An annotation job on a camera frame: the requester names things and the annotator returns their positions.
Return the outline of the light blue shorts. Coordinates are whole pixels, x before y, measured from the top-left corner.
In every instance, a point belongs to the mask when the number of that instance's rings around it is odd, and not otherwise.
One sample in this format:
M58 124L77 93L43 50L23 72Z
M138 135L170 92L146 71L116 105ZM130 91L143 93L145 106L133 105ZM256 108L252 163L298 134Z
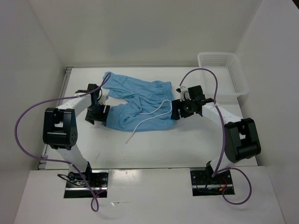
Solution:
M111 76L102 86L108 96L123 99L125 104L111 106L106 127L125 132L160 131L171 128L171 101L174 100L171 82L143 81L118 75Z

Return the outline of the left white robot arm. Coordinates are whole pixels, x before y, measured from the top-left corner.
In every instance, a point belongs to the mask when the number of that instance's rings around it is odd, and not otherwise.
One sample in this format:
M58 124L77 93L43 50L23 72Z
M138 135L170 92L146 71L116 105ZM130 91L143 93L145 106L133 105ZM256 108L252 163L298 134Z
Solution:
M90 163L83 157L79 147L77 116L87 110L85 121L94 125L107 122L110 106L106 105L108 95L96 84L89 84L86 90L75 95L56 108L47 108L44 113L43 141L58 151L69 166L67 180L77 181L86 187L96 181Z

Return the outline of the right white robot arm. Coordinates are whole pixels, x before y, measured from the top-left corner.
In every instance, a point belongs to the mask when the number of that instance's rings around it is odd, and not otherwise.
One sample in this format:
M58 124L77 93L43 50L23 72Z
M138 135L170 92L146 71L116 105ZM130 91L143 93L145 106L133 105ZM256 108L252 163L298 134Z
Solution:
M176 92L180 98L171 102L172 120L198 114L219 125L224 134L224 148L220 156L206 164L205 178L209 183L216 183L225 171L239 161L261 153L253 119L236 116L219 106L214 99L206 98L200 85L190 88L180 86Z

